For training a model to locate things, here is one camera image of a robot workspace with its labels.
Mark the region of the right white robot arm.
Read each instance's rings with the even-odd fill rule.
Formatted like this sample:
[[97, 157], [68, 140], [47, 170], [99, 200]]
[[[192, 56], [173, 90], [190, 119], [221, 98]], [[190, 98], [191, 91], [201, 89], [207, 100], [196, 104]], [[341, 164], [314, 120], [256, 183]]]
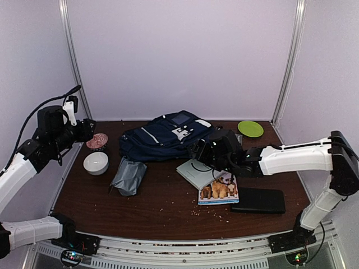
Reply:
[[279, 173], [323, 170], [330, 173], [324, 190], [302, 210], [288, 234], [291, 247], [300, 247], [337, 204], [358, 192], [358, 156], [340, 131], [297, 145], [267, 145], [243, 150], [235, 133], [219, 129], [189, 147], [191, 158], [235, 177], [258, 178]]

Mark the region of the grey pencil pouch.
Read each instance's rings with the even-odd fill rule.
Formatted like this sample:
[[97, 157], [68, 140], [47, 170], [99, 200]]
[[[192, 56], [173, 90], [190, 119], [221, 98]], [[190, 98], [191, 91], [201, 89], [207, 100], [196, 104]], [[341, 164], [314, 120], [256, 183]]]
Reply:
[[124, 156], [108, 188], [108, 194], [110, 194], [112, 190], [117, 189], [124, 197], [136, 195], [147, 168], [144, 163], [131, 161]]

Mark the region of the navy blue backpack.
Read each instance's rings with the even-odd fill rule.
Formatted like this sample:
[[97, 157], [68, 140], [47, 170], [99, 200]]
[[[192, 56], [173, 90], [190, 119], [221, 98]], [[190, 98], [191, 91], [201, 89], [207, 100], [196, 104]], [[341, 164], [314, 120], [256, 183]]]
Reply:
[[200, 139], [207, 139], [213, 131], [211, 123], [182, 110], [125, 131], [119, 138], [119, 153], [142, 163], [189, 159], [189, 147]]

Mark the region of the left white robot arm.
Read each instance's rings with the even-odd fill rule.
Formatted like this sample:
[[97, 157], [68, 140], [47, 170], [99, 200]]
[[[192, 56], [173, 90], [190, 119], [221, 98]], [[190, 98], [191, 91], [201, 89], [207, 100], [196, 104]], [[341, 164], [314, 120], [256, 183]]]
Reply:
[[[54, 105], [37, 112], [38, 127], [32, 138], [16, 150], [10, 164], [1, 171], [1, 209], [4, 210], [15, 194], [50, 161], [59, 165], [73, 144], [88, 142], [94, 136], [96, 122], [77, 120], [72, 102]], [[63, 214], [42, 219], [1, 222], [1, 258], [10, 251], [43, 240], [58, 240], [69, 249], [81, 243], [75, 222]]]

